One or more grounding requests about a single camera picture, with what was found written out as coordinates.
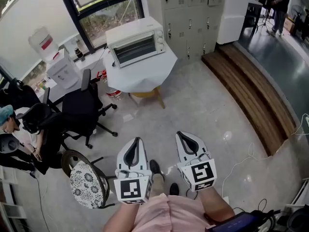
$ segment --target person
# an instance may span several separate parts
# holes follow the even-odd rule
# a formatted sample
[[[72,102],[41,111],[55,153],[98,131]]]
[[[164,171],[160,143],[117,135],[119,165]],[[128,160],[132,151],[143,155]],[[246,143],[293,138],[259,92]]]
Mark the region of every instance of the person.
[[[286,17],[286,13],[288,11],[288,5],[290,0],[274,0],[271,2],[271,5],[276,9],[275,15],[275,25],[269,31],[269,34],[272,36],[276,36],[276,32],[278,32],[279,36],[282,36],[283,26]]]
[[[210,225],[235,216],[214,188],[200,190],[198,201],[179,196],[178,185],[173,183],[166,196],[164,176],[155,160],[150,161],[150,170],[153,186],[148,203],[122,204],[103,232],[203,232]]]
[[[304,41],[306,37],[309,36],[309,10],[305,9],[306,11],[306,18],[302,27],[302,34],[301,34],[301,38]]]
[[[15,112],[11,105],[7,105],[0,108],[0,129],[6,133],[12,134],[24,147],[30,152],[31,160],[34,166],[42,173],[46,174],[49,167],[61,168],[61,154],[58,154],[60,149],[60,138],[61,134],[55,131],[48,131],[46,143],[43,145],[44,130],[39,131],[37,134],[31,134],[24,129],[23,121],[16,119],[16,114],[24,114],[29,108],[22,107],[17,109]],[[19,151],[17,157],[25,162],[30,162],[29,157],[25,157]],[[5,156],[0,156],[0,164],[5,167],[18,168],[21,170],[31,170],[33,168],[29,165],[25,165],[25,162],[18,160],[9,159],[5,162]]]

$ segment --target floral seat cushion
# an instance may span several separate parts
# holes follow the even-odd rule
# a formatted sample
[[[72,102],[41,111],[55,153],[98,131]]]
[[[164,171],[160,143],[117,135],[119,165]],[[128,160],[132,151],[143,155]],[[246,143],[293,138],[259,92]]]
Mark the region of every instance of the floral seat cushion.
[[[100,177],[106,190],[107,183]],[[103,192],[92,168],[79,161],[70,175],[71,190],[75,199],[89,209],[96,209],[103,204]]]

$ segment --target black shoe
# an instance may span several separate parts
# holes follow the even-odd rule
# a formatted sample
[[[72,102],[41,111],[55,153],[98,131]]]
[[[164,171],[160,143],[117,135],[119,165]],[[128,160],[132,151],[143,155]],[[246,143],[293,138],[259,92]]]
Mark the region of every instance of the black shoe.
[[[149,167],[153,174],[160,174],[162,175],[163,180],[165,180],[163,174],[161,173],[160,166],[155,160],[150,160]]]
[[[179,187],[178,187],[178,185],[177,185],[176,183],[173,183],[173,184],[170,186],[169,194],[170,194],[170,195],[179,196]]]

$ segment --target window frame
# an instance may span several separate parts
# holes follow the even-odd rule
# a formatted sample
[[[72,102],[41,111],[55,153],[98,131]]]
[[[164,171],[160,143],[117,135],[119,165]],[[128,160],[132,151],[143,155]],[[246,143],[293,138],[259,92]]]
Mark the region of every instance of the window frame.
[[[86,31],[84,30],[84,28],[81,24],[81,20],[83,18],[99,11],[99,10],[105,9],[105,8],[111,6],[111,5],[115,5],[115,4],[124,2],[124,1],[127,1],[127,0],[103,0],[103,1],[97,2],[93,5],[90,5],[89,7],[85,8],[81,11],[78,11],[77,8],[76,8],[76,5],[75,5],[76,1],[74,1],[74,0],[63,0],[64,4],[65,4],[65,6],[66,6],[66,8],[69,12],[69,15],[72,18],[72,21],[75,24],[76,29],[79,32],[79,34],[80,34],[82,40],[84,41],[86,47],[88,48],[90,54],[93,54],[93,53],[96,52],[96,50],[101,49],[102,47],[105,47],[106,43],[99,45],[97,47],[94,47],[91,40],[89,39]],[[139,11],[141,18],[144,18],[144,11],[143,11],[141,0],[137,0],[137,9]]]

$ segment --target wooden stool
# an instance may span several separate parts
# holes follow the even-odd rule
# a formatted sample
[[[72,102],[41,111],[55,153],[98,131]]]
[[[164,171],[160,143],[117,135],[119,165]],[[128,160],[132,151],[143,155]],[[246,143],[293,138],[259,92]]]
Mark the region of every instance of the wooden stool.
[[[162,97],[160,95],[159,89],[160,89],[160,87],[156,87],[153,91],[146,92],[146,93],[129,93],[129,96],[131,97],[131,94],[136,96],[136,97],[139,97],[139,98],[150,98],[150,97],[153,97],[153,96],[157,96],[157,99],[158,99],[160,105],[162,106],[163,109],[165,109],[165,105],[164,105],[164,102],[163,102]]]

